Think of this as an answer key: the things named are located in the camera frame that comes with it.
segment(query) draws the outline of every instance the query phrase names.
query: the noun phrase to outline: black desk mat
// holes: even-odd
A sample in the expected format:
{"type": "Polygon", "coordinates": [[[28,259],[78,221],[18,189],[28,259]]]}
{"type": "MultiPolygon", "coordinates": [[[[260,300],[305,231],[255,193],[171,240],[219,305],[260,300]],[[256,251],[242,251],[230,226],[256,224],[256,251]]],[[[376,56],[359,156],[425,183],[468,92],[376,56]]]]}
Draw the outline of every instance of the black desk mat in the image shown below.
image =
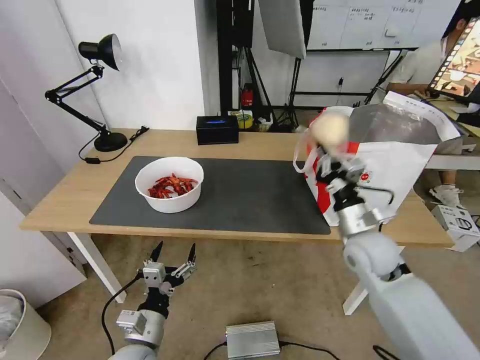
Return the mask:
{"type": "Polygon", "coordinates": [[[90,224],[126,227],[330,234],[303,174],[291,161],[196,158],[204,180],[196,204],[177,213],[153,210],[135,177],[158,159],[135,156],[90,224]]]}

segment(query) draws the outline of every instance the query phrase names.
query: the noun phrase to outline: concrete floor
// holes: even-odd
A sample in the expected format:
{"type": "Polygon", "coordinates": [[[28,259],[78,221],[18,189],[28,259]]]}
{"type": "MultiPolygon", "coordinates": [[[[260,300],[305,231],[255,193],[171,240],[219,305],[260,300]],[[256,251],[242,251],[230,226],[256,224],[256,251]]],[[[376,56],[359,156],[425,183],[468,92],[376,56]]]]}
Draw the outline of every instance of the concrete floor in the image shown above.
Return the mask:
{"type": "MultiPolygon", "coordinates": [[[[94,236],[122,284],[148,257],[159,238],[94,236]]],[[[161,260],[181,264],[192,239],[165,239],[161,260]]],[[[480,347],[480,247],[465,253],[407,248],[410,268],[427,280],[480,347]]],[[[364,302],[344,316],[342,302],[356,284],[346,269],[340,245],[284,242],[198,240],[197,272],[177,289],[159,359],[202,359],[224,340],[226,325],[275,320],[279,337],[326,347],[343,360],[375,359],[372,345],[393,350],[364,302]]],[[[88,280],[38,311],[51,324],[52,338],[41,360],[103,360],[109,346],[100,324],[110,294],[87,268],[88,280]]],[[[121,309],[143,302],[134,284],[126,303],[113,303],[106,322],[117,348],[124,345],[115,320],[121,309]]],[[[328,355],[286,348],[281,359],[328,359],[328,355]]],[[[226,359],[218,350],[211,359],[226,359]]]]}

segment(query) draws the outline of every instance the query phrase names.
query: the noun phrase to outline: wooden table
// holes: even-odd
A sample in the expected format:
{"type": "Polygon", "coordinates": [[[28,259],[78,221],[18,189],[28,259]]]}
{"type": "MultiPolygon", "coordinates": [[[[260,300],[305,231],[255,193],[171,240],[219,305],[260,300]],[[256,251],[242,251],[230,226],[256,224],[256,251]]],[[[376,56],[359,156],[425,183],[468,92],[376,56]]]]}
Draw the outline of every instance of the wooden table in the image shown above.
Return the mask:
{"type": "MultiPolygon", "coordinates": [[[[129,137],[132,129],[116,129],[129,137]]],[[[298,135],[292,133],[241,132],[238,144],[197,145],[195,131],[150,130],[112,162],[91,165],[79,161],[67,176],[32,210],[20,227],[24,230],[67,232],[108,290],[115,294],[121,285],[93,243],[90,234],[119,234],[159,237],[189,237],[261,241],[318,242],[341,244],[336,228],[328,235],[194,230],[90,224],[89,220],[122,171],[134,156],[185,156],[190,158],[291,160],[298,135]]],[[[92,150],[89,156],[111,158],[92,150]]],[[[453,243],[421,199],[413,192],[405,199],[397,217],[384,227],[400,246],[447,247],[453,243]]],[[[125,293],[117,297],[125,300],[125,293]]]]}

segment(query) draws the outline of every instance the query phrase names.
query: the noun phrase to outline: white shirt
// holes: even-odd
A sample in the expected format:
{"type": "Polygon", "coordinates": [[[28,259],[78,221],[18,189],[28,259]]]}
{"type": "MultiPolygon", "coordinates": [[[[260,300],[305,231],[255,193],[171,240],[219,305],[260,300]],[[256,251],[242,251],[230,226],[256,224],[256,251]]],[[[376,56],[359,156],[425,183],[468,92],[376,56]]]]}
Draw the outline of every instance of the white shirt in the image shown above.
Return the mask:
{"type": "MultiPolygon", "coordinates": [[[[389,83],[430,84],[447,56],[446,46],[444,38],[410,51],[380,87],[385,89],[389,83]]],[[[370,104],[381,103],[385,95],[383,90],[377,90],[370,104]]]]}

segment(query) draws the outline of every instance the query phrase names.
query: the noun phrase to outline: robotic arm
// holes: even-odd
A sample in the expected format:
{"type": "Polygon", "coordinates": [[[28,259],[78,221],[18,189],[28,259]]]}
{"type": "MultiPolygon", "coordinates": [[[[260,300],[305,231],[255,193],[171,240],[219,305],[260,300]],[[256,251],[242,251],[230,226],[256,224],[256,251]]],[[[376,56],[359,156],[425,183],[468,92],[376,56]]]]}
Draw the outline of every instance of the robotic arm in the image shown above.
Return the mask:
{"type": "Polygon", "coordinates": [[[335,160],[322,148],[319,151],[328,158],[317,180],[327,184],[334,198],[345,263],[368,291],[371,309],[399,357],[480,360],[479,351],[438,295],[410,271],[397,244],[377,230],[395,214],[371,209],[359,196],[357,181],[363,167],[358,160],[335,160]]]}
{"type": "Polygon", "coordinates": [[[129,345],[122,347],[109,360],[156,360],[164,336],[164,323],[169,316],[170,297],[196,270],[195,244],[187,261],[179,267],[157,262],[163,241],[143,262],[139,277],[145,281],[145,302],[136,311],[122,310],[116,324],[125,332],[129,345]]]}

